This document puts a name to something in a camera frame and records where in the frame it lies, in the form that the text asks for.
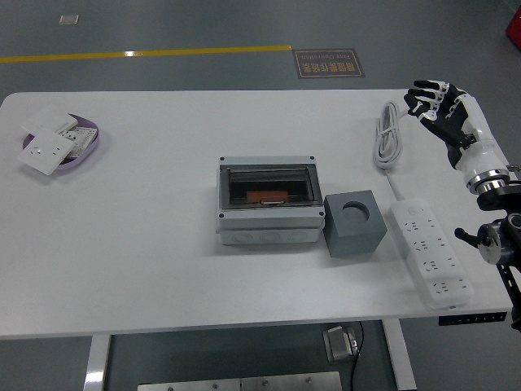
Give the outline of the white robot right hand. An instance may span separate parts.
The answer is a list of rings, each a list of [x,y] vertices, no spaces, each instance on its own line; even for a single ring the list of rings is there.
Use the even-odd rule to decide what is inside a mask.
[[[404,100],[408,114],[445,143],[451,166],[469,183],[490,176],[507,181],[506,165],[477,100],[446,81],[415,81]]]

